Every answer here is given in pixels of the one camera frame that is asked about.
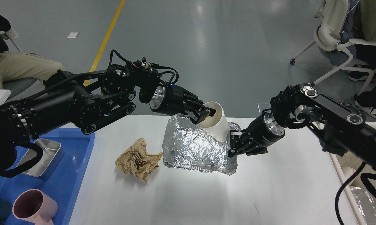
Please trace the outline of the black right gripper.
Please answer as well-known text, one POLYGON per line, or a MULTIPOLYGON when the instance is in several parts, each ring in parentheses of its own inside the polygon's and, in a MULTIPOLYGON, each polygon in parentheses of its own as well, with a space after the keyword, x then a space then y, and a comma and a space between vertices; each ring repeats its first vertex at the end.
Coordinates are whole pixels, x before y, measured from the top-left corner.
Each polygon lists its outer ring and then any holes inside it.
POLYGON ((236 155, 258 155, 267 153, 267 147, 285 136, 281 127, 271 113, 263 112, 241 132, 229 131, 230 150, 228 157, 236 155))

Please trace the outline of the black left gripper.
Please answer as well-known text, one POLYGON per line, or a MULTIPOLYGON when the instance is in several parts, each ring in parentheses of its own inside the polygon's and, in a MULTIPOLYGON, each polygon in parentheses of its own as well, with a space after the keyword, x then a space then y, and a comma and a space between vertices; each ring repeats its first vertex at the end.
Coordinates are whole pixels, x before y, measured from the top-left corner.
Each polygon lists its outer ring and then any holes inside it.
POLYGON ((182 113, 190 117, 193 124, 198 124, 213 117, 217 110, 202 106, 198 96, 178 85, 158 86, 149 102, 151 111, 169 116, 182 113))

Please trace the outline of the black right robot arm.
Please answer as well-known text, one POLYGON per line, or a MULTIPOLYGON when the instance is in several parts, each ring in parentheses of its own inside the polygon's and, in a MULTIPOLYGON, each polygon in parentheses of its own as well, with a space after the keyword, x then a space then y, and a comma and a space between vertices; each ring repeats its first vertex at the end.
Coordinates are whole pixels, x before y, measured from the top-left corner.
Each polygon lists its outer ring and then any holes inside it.
POLYGON ((304 127, 319 139, 324 152, 339 156, 351 152, 362 160, 335 196, 335 213, 342 225, 339 198, 357 175, 376 198, 376 188, 371 183, 371 180, 376 181, 376 129, 365 123, 364 113, 359 107, 339 103, 317 91, 311 83, 287 86, 271 98, 270 108, 263 110, 246 129, 240 132, 230 130, 228 157, 267 153, 267 147, 284 137, 285 128, 304 127))

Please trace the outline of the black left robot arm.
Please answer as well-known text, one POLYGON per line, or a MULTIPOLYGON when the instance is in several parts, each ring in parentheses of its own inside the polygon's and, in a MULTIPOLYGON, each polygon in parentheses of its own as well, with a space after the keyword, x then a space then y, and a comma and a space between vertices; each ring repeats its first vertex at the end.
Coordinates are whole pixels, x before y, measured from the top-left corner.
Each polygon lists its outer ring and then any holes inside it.
POLYGON ((151 111, 188 116, 193 124, 214 116, 216 110, 204 105, 198 96, 176 85, 177 70, 153 62, 130 61, 119 52, 113 55, 125 65, 109 61, 106 70, 73 74, 58 70, 44 90, 27 98, 0 105, 0 176, 13 178, 32 168, 43 157, 43 150, 31 139, 72 123, 83 134, 95 131, 131 114, 139 101, 151 111))

